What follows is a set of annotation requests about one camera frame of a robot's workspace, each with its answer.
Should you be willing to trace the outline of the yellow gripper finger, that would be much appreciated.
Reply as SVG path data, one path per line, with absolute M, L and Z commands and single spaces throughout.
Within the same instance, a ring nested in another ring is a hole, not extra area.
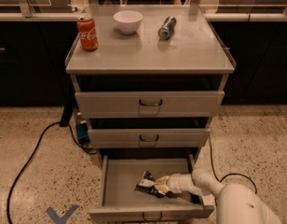
M 166 195 L 171 189 L 166 184 L 156 184 L 156 189 L 162 195 Z
M 158 178 L 157 180 L 156 180 L 156 184 L 157 185 L 165 185 L 166 183 L 167 183 L 167 181 L 169 180 L 169 176 L 168 175 L 166 175 L 166 176 L 162 176 L 161 178 Z

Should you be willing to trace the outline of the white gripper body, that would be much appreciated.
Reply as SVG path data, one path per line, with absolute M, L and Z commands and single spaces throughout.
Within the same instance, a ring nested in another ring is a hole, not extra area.
M 168 190 L 174 194 L 192 192 L 194 183 L 191 174 L 174 174 L 167 181 Z

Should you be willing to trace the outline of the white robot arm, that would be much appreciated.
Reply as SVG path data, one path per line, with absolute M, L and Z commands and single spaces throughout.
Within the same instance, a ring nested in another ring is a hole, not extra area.
M 249 188 L 222 184 L 202 168 L 191 174 L 174 174 L 156 180 L 162 194 L 190 192 L 216 198 L 216 224 L 281 224 L 278 216 Z

